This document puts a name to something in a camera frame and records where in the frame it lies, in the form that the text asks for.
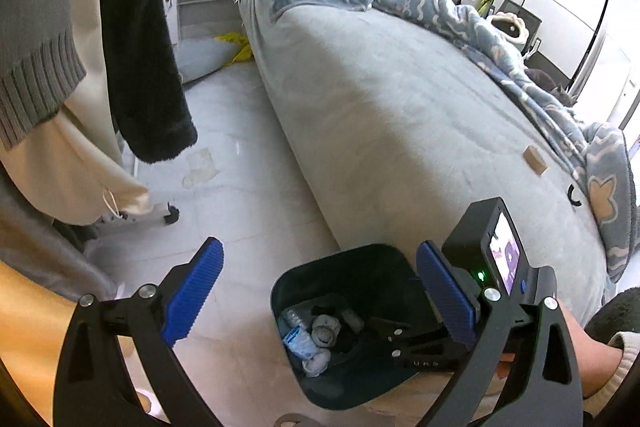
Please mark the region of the person's right hand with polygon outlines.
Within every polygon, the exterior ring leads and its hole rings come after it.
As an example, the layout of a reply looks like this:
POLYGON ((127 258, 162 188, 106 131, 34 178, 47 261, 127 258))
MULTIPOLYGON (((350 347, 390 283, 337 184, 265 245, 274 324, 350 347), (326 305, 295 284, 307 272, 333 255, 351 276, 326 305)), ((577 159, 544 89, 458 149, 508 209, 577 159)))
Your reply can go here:
POLYGON ((588 399, 600 391, 615 374, 623 351, 592 339, 580 326, 574 315, 559 303, 572 340, 582 383, 582 397, 588 399))

